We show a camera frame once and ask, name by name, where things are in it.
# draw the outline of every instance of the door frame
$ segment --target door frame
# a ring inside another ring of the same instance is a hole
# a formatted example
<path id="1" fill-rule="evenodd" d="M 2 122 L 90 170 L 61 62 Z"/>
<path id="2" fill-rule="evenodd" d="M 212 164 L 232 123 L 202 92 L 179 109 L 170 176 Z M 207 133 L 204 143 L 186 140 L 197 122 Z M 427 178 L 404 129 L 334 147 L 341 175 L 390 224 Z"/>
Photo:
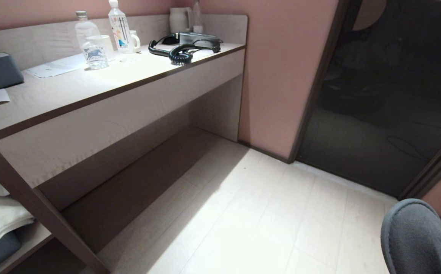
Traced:
<path id="1" fill-rule="evenodd" d="M 325 74 L 332 60 L 335 48 L 337 47 L 337 40 L 344 25 L 344 20 L 347 16 L 347 11 L 351 0 L 339 0 L 337 8 L 335 10 L 334 20 L 330 27 L 327 43 L 325 44 L 320 64 L 317 68 L 315 79 L 310 90 L 310 94 L 304 109 L 300 125 L 297 130 L 295 143 L 293 144 L 288 159 L 289 163 L 295 162 L 297 159 L 297 153 L 303 142 L 304 136 L 307 132 L 308 122 L 315 110 L 316 100 L 322 90 Z M 436 155 L 429 161 L 424 169 L 410 182 L 410 184 L 397 196 L 398 200 L 407 198 L 421 199 L 427 194 L 439 181 L 441 180 L 441 149 Z"/>

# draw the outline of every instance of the dark glass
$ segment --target dark glass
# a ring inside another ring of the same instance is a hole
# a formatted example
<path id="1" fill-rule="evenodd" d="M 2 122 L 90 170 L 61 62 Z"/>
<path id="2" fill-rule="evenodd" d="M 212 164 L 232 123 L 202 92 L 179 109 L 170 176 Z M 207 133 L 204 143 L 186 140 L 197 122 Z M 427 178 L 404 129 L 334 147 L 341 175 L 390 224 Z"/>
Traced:
<path id="1" fill-rule="evenodd" d="M 351 14 L 297 159 L 398 196 L 441 149 L 441 2 L 388 0 L 359 31 Z"/>

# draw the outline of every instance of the bottle cap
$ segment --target bottle cap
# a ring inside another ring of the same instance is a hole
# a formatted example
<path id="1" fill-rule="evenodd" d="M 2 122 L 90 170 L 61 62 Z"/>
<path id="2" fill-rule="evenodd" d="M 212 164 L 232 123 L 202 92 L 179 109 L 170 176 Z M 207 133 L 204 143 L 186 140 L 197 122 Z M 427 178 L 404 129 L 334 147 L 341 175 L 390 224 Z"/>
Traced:
<path id="1" fill-rule="evenodd" d="M 111 5 L 112 8 L 119 7 L 119 2 L 117 0 L 109 0 L 109 5 Z"/>
<path id="2" fill-rule="evenodd" d="M 86 11 L 76 11 L 75 14 L 77 15 L 77 18 L 87 18 Z"/>

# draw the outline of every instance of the desk top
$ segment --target desk top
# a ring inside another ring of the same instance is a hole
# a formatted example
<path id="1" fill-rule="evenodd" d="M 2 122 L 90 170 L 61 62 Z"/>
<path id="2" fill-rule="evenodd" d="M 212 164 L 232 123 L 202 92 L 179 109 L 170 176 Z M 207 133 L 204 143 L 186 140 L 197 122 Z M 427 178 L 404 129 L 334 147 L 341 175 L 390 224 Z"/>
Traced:
<path id="1" fill-rule="evenodd" d="M 6 88 L 11 102 L 0 104 L 0 139 L 244 48 L 244 45 L 224 43 L 217 54 L 200 51 L 194 54 L 191 64 L 175 66 L 168 58 L 149 53 L 145 45 L 141 53 L 118 56 L 104 69 L 79 69 L 44 79 L 23 73 L 23 84 Z M 125 57 L 130 61 L 121 62 Z"/>

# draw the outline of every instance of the gray fabric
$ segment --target gray fabric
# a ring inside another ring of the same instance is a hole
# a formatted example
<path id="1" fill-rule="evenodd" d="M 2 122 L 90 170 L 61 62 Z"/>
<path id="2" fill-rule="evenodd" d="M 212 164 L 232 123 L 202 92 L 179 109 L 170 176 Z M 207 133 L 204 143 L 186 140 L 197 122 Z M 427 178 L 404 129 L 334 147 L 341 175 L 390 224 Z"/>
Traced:
<path id="1" fill-rule="evenodd" d="M 16 238 L 14 232 L 6 233 L 0 239 L 0 263 L 18 251 L 19 248 L 21 248 L 21 243 Z"/>
<path id="2" fill-rule="evenodd" d="M 401 201 L 384 218 L 381 248 L 391 274 L 441 274 L 441 220 L 424 201 Z"/>

